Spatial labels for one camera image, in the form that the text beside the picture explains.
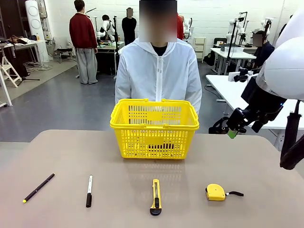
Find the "tape measure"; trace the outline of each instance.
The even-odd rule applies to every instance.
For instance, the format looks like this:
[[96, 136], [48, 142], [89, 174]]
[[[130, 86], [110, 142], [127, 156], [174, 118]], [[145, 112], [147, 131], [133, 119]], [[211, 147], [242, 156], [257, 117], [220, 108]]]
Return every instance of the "tape measure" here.
[[237, 192], [237, 191], [231, 191], [229, 193], [225, 193], [224, 189], [218, 185], [218, 184], [210, 184], [206, 188], [206, 195], [208, 200], [210, 201], [224, 201], [226, 196], [228, 195], [237, 195], [243, 197], [244, 194]]
[[150, 207], [150, 213], [153, 216], [158, 216], [162, 212], [160, 181], [158, 179], [154, 179], [152, 187], [153, 187], [153, 204]]

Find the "gray pants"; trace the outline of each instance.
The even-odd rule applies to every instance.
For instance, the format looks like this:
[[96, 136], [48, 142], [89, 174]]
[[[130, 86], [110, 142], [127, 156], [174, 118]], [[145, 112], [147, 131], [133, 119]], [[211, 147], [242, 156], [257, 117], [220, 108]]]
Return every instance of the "gray pants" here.
[[80, 82], [96, 83], [97, 60], [94, 49], [76, 48], [76, 55]]

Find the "plastic shopping basket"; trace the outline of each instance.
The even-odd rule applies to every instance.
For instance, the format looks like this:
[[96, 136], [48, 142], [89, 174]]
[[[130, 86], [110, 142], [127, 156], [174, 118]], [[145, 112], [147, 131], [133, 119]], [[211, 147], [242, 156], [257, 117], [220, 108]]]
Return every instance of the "plastic shopping basket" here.
[[123, 158], [185, 159], [199, 122], [188, 101], [122, 99], [110, 126]]

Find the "white tower air conditioner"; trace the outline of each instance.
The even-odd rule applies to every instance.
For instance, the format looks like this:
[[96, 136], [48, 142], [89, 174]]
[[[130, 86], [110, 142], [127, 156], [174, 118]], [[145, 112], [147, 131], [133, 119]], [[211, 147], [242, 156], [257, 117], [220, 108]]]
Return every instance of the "white tower air conditioner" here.
[[[25, 8], [28, 15], [28, 22], [31, 34], [38, 34], [40, 40], [44, 40], [37, 2], [34, 0], [25, 1]], [[40, 42], [37, 45], [41, 61], [48, 62], [48, 50], [45, 42]]]

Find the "pen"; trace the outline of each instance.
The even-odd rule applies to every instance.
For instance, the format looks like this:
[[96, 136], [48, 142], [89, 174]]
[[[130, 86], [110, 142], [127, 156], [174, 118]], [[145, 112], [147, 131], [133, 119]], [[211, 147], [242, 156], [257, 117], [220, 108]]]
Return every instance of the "pen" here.
[[93, 181], [93, 176], [90, 175], [89, 178], [89, 187], [87, 189], [87, 196], [86, 196], [86, 207], [90, 208], [91, 203], [92, 203], [92, 181]]
[[29, 201], [30, 198], [32, 198], [40, 189], [42, 189], [43, 186], [45, 186], [46, 183], [48, 183], [53, 177], [55, 176], [54, 173], [50, 175], [42, 184], [40, 184], [35, 190], [33, 190], [24, 200], [23, 203], [26, 203]]

